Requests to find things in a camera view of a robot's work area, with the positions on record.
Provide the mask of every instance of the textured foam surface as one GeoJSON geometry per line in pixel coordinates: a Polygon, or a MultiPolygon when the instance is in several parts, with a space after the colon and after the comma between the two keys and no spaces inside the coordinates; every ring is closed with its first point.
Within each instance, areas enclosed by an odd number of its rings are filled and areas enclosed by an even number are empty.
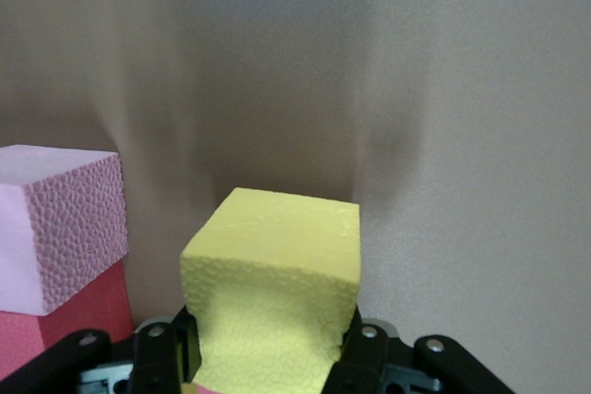
{"type": "Polygon", "coordinates": [[[0,312],[0,379],[65,335],[84,328],[105,330],[111,341],[133,332],[121,261],[48,316],[0,312]]]}
{"type": "Polygon", "coordinates": [[[0,149],[0,310],[51,313],[126,252],[116,153],[0,149]]]}
{"type": "Polygon", "coordinates": [[[359,274],[358,205],[235,189],[181,255],[203,357],[195,382],[225,394],[318,394],[359,274]]]}

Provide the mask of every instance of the red foam block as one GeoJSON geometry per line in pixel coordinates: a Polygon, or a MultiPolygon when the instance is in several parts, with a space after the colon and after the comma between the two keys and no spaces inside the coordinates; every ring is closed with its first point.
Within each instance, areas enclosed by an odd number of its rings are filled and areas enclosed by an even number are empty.
{"type": "Polygon", "coordinates": [[[107,331],[111,341],[133,333],[121,260],[47,316],[0,311],[0,379],[85,328],[107,331]]]}

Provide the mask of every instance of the screw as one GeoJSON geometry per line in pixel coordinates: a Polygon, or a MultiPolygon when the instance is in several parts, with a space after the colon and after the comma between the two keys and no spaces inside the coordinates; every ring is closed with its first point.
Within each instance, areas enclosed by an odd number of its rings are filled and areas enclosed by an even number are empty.
{"type": "Polygon", "coordinates": [[[373,327],[366,326],[361,329],[361,334],[363,334],[364,337],[367,337],[368,339],[373,339],[378,335],[378,330],[373,327]]]}
{"type": "Polygon", "coordinates": [[[445,346],[443,346],[443,343],[441,343],[441,341],[437,339],[427,340],[427,347],[433,352],[442,352],[443,350],[445,350],[445,346]]]}
{"type": "Polygon", "coordinates": [[[96,341],[96,336],[92,333],[87,334],[78,342],[80,346],[88,346],[96,341]]]}
{"type": "Polygon", "coordinates": [[[156,325],[154,327],[151,327],[150,330],[148,331],[148,335],[150,337],[158,337],[160,335],[162,335],[164,333],[164,328],[161,327],[160,325],[156,325]]]}

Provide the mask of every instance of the gray surface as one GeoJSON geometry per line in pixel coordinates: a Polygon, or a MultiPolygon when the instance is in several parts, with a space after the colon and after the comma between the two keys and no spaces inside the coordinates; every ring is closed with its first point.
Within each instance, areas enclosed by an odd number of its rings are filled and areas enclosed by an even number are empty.
{"type": "Polygon", "coordinates": [[[0,142],[118,149],[136,320],[236,185],[362,204],[365,316],[589,392],[590,0],[0,0],[0,142]]]}

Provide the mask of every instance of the pink foam cube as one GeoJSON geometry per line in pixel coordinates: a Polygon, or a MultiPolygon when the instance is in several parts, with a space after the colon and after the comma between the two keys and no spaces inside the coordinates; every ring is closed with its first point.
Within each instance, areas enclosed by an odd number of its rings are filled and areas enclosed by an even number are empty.
{"type": "Polygon", "coordinates": [[[0,148],[0,310],[49,314],[126,252],[116,153],[0,148]]]}
{"type": "Polygon", "coordinates": [[[47,316],[0,312],[0,380],[85,328],[102,329],[113,342],[133,333],[121,261],[47,316]]]}

